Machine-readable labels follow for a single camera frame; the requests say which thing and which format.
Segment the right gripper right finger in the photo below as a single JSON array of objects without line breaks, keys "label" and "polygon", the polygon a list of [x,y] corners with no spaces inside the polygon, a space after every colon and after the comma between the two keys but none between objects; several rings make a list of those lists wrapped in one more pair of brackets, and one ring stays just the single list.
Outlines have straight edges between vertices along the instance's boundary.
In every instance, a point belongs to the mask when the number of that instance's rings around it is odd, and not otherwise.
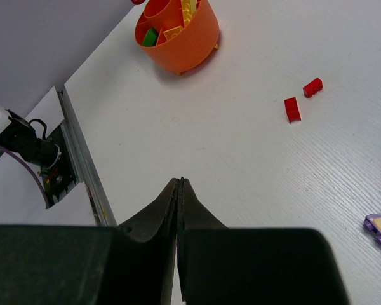
[{"label": "right gripper right finger", "polygon": [[187,304],[348,304],[333,251],[310,228],[228,228],[178,188],[177,254]]}]

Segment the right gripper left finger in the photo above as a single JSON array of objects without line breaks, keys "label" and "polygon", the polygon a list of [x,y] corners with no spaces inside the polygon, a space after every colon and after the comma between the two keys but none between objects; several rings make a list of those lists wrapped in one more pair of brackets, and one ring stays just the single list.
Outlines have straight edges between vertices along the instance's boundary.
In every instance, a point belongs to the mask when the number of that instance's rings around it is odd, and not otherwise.
[{"label": "right gripper left finger", "polygon": [[0,304],[169,304],[179,184],[118,226],[0,225]]}]

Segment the green lego brick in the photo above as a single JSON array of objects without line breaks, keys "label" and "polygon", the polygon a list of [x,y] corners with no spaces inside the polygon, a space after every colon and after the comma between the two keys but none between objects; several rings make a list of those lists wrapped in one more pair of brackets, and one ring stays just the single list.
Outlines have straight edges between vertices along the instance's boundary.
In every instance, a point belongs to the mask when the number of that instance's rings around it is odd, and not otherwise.
[{"label": "green lego brick", "polygon": [[142,41],[142,46],[153,47],[157,44],[159,33],[155,28],[150,28]]}]

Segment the yellow curved lego piece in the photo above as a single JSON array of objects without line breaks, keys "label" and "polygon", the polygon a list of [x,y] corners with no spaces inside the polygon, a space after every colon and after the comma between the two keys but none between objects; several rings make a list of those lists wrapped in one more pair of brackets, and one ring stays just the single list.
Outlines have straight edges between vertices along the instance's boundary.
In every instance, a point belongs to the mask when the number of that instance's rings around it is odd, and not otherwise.
[{"label": "yellow curved lego piece", "polygon": [[168,29],[168,30],[165,30],[163,32],[165,38],[167,41],[173,39],[175,36],[177,36],[179,33],[181,33],[183,31],[183,27],[181,25],[177,26],[177,27],[174,27],[172,29]]}]

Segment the long yellow lego plate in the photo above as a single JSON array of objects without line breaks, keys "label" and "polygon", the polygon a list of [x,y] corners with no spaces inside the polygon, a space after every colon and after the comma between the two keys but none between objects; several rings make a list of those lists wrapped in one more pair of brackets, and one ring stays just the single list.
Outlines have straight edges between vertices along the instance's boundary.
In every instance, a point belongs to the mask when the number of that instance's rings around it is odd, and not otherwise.
[{"label": "long yellow lego plate", "polygon": [[184,27],[187,27],[192,19],[194,18],[194,15],[196,14],[199,1],[198,0],[181,0],[181,12],[182,12],[182,18]]}]

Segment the red rounded lego brick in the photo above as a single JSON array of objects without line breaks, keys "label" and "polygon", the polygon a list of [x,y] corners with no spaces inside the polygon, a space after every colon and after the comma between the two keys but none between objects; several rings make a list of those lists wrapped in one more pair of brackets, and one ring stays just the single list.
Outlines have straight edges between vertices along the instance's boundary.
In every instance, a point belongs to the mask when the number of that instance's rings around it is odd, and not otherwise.
[{"label": "red rounded lego brick", "polygon": [[142,4],[143,2],[145,2],[145,0],[131,0],[131,2],[132,2],[134,5],[140,5],[140,4]]}]

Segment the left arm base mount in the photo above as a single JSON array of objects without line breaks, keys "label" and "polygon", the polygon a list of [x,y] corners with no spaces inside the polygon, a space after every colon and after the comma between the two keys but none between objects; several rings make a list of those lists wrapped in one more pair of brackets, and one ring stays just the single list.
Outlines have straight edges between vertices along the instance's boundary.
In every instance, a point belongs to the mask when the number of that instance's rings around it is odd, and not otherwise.
[{"label": "left arm base mount", "polygon": [[29,121],[14,112],[4,112],[0,127],[0,151],[19,162],[35,180],[46,208],[51,208],[77,182],[64,133],[60,126],[47,133],[39,118]]}]

